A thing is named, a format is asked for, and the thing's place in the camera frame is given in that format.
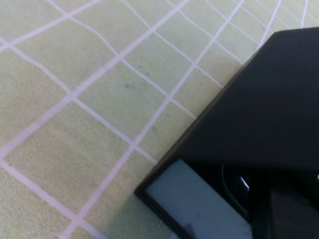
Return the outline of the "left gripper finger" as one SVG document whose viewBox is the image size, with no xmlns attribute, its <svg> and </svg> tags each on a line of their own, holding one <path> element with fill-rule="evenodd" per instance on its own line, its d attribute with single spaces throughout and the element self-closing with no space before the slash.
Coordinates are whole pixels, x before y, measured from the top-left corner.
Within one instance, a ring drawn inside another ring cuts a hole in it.
<svg viewBox="0 0 319 239">
<path fill-rule="evenodd" d="M 270 188 L 272 239 L 319 239 L 319 201 L 293 188 Z"/>
</svg>

